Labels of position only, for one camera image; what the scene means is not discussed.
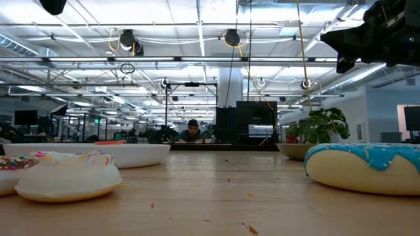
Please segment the yellow cable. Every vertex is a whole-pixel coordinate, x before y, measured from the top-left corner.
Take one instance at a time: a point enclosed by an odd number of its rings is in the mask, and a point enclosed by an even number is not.
[[[245,62],[244,62],[243,64],[244,64],[245,69],[247,70],[247,72],[248,72],[248,74],[249,74],[249,70],[248,70],[248,68],[247,68],[247,65],[245,65]],[[268,101],[267,101],[267,99],[263,96],[263,94],[261,93],[261,91],[257,88],[257,85],[255,84],[254,80],[251,80],[251,81],[252,81],[252,84],[254,85],[255,89],[257,89],[257,92],[260,94],[260,96],[261,96],[261,97],[264,99],[264,101],[267,103],[267,105],[268,105],[268,107],[270,108],[270,110],[274,111],[273,107],[270,105],[270,102],[268,102]],[[277,129],[277,114],[275,114],[275,119],[276,119],[276,124],[274,125],[273,132],[272,132],[270,135],[268,135],[268,136],[267,136],[267,137],[266,137],[266,138],[265,138],[265,139],[264,139],[264,140],[260,143],[260,146],[261,146],[263,143],[265,143],[271,135],[273,135],[273,134],[274,134],[274,131],[276,131],[276,129]]]
[[[302,58],[303,58],[304,83],[305,83],[305,87],[306,87],[306,96],[308,98],[309,110],[312,111],[312,102],[310,101],[310,93],[309,93],[308,73],[306,72],[305,50],[303,48],[303,34],[302,34],[301,10],[299,8],[299,0],[296,0],[296,6],[297,6],[297,16],[299,18],[299,33],[301,34],[301,49],[302,49]]]
[[[118,35],[118,45],[117,45],[117,49],[115,49],[115,48],[113,48],[111,46],[111,38],[112,38],[112,32],[113,31],[114,31],[114,29],[111,29],[111,32],[110,32],[110,40],[108,41],[108,46],[110,47],[111,50],[113,50],[114,52],[116,52],[119,49],[119,37],[120,37],[120,35]]]

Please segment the wall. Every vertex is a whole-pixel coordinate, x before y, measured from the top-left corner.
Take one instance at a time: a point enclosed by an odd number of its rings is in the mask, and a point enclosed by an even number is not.
[[[398,124],[397,105],[420,104],[420,87],[404,86],[405,81],[383,88],[367,90],[370,142],[380,142],[382,132],[402,132]]]
[[[339,138],[340,143],[369,142],[368,112],[366,107],[366,88],[360,87],[355,92],[344,92],[342,98],[327,98],[322,107],[339,108],[346,116],[350,137],[346,140]],[[358,139],[357,126],[362,126],[362,139]]]

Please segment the white pillar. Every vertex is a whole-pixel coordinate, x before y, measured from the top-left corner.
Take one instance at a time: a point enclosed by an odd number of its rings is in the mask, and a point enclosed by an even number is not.
[[[236,101],[242,101],[243,75],[241,68],[219,68],[219,97],[218,104],[220,108],[236,107]]]

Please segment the computer monitor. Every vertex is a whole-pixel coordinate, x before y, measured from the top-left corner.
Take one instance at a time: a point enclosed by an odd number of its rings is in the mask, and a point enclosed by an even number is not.
[[[14,112],[14,125],[36,125],[37,110],[24,110]]]

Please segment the sprinkled donut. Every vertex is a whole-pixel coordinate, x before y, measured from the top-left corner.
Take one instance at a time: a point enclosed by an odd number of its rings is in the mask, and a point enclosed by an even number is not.
[[[0,196],[16,193],[14,187],[18,184],[22,173],[38,163],[36,157],[0,156]]]
[[[113,191],[122,181],[115,158],[100,151],[30,155],[40,163],[29,169],[15,189],[32,201],[65,203],[90,199]]]
[[[333,187],[387,195],[420,195],[420,146],[320,144],[306,153],[306,175]]]

